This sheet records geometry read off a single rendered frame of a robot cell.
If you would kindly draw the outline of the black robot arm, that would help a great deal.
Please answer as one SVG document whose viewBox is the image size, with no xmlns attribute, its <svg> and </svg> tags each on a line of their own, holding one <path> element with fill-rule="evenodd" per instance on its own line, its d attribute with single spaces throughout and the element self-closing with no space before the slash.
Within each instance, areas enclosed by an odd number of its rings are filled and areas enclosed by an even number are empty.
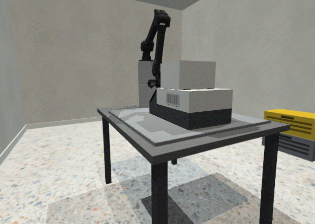
<svg viewBox="0 0 315 224">
<path fill-rule="evenodd" d="M 154 10 L 154 19 L 150 27 L 149 33 L 145 41 L 141 43 L 142 60 L 139 61 L 154 61 L 152 66 L 152 74 L 155 76 L 156 80 L 148 80 L 148 86 L 153 88 L 156 86 L 158 88 L 161 83 L 161 63 L 164 47 L 164 39 L 166 28 L 170 27 L 171 17 L 164 10 Z M 163 23 L 165 25 L 160 25 Z M 151 60 L 150 52 L 153 51 L 154 42 L 153 39 L 157 33 L 156 39 L 156 49 L 155 49 L 155 58 Z M 157 68 L 159 67 L 159 68 Z"/>
</svg>

